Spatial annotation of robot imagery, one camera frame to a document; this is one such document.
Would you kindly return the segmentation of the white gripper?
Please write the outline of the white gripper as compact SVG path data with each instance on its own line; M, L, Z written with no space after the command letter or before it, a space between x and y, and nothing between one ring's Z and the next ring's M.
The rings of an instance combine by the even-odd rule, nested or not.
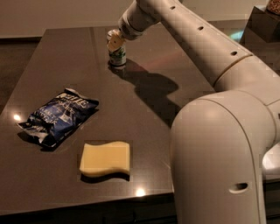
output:
M158 1L133 1L118 21L124 38L114 36L118 33L117 29L108 31L108 49L111 52L118 50L125 43L125 39L138 39L150 26L158 23L160 16L157 16L157 7Z

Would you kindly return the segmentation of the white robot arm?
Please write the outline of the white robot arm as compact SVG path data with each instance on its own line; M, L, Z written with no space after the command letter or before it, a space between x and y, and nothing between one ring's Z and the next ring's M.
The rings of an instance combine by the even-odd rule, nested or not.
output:
M171 126L178 224L266 224L263 157L280 140L280 78L180 0L133 0L108 43L161 23L213 87Z

